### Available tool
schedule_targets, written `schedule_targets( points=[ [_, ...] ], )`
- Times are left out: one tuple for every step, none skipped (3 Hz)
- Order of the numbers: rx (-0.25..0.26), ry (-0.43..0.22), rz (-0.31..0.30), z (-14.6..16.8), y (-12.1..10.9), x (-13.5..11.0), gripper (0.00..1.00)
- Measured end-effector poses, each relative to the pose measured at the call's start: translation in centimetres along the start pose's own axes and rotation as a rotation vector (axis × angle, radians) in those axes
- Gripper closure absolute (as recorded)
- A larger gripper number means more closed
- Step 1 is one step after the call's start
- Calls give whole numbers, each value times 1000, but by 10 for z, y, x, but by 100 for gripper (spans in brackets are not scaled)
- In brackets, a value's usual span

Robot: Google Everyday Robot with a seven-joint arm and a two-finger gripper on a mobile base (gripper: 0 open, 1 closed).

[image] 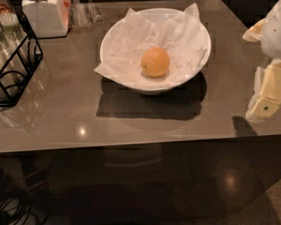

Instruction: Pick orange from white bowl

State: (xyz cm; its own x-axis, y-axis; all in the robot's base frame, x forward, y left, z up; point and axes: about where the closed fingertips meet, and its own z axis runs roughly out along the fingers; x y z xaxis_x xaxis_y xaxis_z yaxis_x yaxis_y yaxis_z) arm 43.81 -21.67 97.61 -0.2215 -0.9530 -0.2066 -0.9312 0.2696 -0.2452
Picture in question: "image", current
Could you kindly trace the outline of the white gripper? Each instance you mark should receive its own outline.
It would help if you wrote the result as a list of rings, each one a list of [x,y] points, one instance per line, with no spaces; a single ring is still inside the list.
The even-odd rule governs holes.
[[[260,123],[271,118],[281,106],[281,0],[243,34],[249,42],[259,42],[263,53],[275,58],[267,67],[257,67],[254,95],[248,104],[245,119]]]

